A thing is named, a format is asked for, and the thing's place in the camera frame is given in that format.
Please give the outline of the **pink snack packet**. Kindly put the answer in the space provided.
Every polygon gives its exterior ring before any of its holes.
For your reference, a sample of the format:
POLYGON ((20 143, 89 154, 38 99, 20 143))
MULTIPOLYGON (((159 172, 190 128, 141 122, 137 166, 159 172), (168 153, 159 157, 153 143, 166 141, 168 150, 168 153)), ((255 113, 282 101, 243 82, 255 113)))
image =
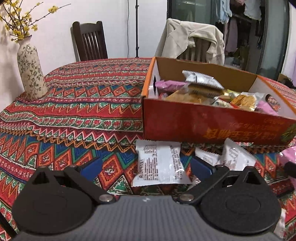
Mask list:
POLYGON ((186 85, 187 84, 185 82, 173 80, 160 80, 155 83, 155 87, 158 90, 158 93, 174 93, 175 91, 180 90, 182 87, 186 85))
POLYGON ((295 146, 287 148, 279 153, 280 162, 284 166, 285 163, 291 161, 295 163, 295 146))

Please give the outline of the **white printed snack packet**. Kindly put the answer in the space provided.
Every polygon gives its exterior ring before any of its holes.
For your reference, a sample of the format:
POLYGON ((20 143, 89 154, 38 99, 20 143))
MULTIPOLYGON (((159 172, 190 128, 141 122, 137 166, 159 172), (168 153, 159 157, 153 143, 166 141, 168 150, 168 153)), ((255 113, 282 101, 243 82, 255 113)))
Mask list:
POLYGON ((191 184, 180 158, 181 143, 137 140, 138 173, 132 187, 191 184))

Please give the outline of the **white cracker snack packet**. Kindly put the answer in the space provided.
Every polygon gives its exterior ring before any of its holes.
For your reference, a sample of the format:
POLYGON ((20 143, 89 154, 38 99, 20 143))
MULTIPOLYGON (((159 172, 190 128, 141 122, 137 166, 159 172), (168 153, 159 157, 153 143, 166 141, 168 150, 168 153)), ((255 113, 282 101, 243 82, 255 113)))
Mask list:
POLYGON ((264 96, 265 94, 259 92, 241 92, 230 102, 230 104, 246 111, 255 111, 264 96))

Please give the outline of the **small white snack packet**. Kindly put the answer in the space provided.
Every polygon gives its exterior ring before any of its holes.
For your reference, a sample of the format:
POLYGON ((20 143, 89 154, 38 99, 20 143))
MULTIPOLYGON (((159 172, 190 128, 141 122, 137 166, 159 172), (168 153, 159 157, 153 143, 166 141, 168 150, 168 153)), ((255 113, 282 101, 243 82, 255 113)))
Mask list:
POLYGON ((220 165, 220 155, 218 154, 210 153, 202 149, 196 148, 195 156, 199 157, 200 159, 212 166, 220 165))

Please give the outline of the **yellow pastry clear packet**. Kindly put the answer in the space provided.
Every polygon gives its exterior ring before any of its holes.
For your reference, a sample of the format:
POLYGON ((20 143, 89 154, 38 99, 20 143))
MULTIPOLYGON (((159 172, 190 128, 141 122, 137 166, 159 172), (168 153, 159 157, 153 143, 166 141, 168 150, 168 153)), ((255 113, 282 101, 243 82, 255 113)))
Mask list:
POLYGON ((177 90, 168 97, 164 98, 166 101, 184 102, 184 103, 197 103, 208 104, 210 99, 194 92, 186 92, 183 90, 177 90))

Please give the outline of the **colourful patterned tablecloth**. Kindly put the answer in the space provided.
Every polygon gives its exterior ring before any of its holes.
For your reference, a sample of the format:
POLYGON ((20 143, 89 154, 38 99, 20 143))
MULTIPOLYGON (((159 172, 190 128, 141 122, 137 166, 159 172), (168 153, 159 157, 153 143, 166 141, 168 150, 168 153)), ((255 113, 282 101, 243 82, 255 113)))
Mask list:
MULTIPOLYGON (((44 97, 22 94, 1 112, 4 230, 13 240, 278 240, 285 210, 283 239, 295 240, 295 190, 279 155, 295 137, 287 145, 235 141, 255 166, 216 165, 191 189, 132 187, 152 59, 62 66, 46 76, 44 97), (79 167, 95 157, 102 171, 89 181, 79 167)), ((186 174, 196 147, 221 154, 224 142, 179 142, 186 174)))

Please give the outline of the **red cardboard snack box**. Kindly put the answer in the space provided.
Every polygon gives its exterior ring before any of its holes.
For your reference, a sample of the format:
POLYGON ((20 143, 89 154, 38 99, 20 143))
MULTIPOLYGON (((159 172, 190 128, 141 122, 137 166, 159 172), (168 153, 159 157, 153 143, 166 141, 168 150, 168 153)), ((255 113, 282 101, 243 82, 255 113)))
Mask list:
POLYGON ((220 65, 154 57, 142 89, 144 138, 154 141, 218 144, 230 138, 257 145, 287 145, 295 137, 295 107, 275 87, 276 82, 220 65), (214 77, 237 92, 269 94, 280 104, 276 116, 235 108, 161 100, 155 84, 184 81, 184 70, 214 77))

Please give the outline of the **cardboard box on floor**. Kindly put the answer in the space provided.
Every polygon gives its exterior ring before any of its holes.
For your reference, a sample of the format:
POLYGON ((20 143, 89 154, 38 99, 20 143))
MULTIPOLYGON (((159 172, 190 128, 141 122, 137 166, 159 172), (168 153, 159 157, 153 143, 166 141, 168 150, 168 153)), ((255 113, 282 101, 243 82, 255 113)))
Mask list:
POLYGON ((296 90, 296 87, 293 85, 292 80, 281 73, 279 74, 277 81, 284 84, 285 86, 287 86, 290 89, 296 90))

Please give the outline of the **chair with beige jacket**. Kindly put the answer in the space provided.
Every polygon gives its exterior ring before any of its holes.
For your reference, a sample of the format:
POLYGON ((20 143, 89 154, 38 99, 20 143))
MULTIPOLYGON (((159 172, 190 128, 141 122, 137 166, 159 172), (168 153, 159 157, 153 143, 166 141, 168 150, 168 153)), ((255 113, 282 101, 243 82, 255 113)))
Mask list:
POLYGON ((177 59, 206 63, 206 53, 210 48, 211 42, 199 38, 193 38, 193 40, 194 45, 188 46, 187 49, 177 57, 177 59))

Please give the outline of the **floral ceramic vase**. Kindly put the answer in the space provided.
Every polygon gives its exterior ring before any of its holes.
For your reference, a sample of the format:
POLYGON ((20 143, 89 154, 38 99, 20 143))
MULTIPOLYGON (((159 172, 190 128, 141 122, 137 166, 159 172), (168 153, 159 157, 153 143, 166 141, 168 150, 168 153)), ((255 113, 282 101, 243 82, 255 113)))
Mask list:
POLYGON ((43 97, 48 89, 44 81, 37 48, 31 44, 32 36, 18 41, 17 52, 18 70, 27 98, 35 101, 43 97))

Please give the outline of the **studio light on stand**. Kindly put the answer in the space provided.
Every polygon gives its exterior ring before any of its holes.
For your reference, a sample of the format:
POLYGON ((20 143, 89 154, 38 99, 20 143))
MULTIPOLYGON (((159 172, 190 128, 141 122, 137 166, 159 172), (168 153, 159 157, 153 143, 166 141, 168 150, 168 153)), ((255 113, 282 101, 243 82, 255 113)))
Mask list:
POLYGON ((138 58, 139 44, 138 44, 138 0, 135 0, 135 57, 138 58))

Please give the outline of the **beige jacket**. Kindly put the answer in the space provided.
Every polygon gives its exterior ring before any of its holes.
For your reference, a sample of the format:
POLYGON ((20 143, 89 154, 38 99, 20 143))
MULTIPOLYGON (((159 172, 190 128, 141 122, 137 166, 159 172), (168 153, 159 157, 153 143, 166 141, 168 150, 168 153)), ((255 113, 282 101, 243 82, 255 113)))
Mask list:
POLYGON ((205 54, 195 54, 197 61, 224 65, 223 33, 214 25, 167 19, 156 49, 156 57, 176 59, 189 48, 205 54))

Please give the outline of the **light blue hanging shirt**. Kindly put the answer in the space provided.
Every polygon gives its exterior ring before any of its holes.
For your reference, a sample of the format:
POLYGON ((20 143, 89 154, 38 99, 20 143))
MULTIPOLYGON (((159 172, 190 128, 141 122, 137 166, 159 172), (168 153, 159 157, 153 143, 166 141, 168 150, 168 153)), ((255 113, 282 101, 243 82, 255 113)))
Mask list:
POLYGON ((230 0, 218 0, 216 5, 216 15, 218 22, 226 24, 232 17, 230 9, 230 0))

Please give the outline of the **white hanging top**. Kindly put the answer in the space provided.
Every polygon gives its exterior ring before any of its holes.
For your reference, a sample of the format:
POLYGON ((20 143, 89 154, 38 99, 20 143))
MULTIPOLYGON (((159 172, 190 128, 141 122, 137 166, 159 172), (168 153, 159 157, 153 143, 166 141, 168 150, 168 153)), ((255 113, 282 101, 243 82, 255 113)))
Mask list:
POLYGON ((261 20, 260 3, 261 3, 260 0, 245 0, 244 15, 253 20, 260 21, 261 20))

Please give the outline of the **yellow flower branches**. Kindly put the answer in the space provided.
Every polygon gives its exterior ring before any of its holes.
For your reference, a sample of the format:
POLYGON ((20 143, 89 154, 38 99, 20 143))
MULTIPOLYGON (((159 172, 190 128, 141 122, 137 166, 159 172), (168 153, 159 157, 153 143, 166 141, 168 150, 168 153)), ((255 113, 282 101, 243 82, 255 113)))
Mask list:
POLYGON ((34 19, 32 13, 35 12, 44 1, 37 1, 32 7, 26 10, 23 10, 24 2, 25 1, 1 1, 1 23, 3 23, 4 30, 10 36, 11 41, 16 43, 28 38, 32 31, 36 32, 40 20, 71 5, 70 3, 62 6, 53 5, 40 15, 40 17, 34 19))

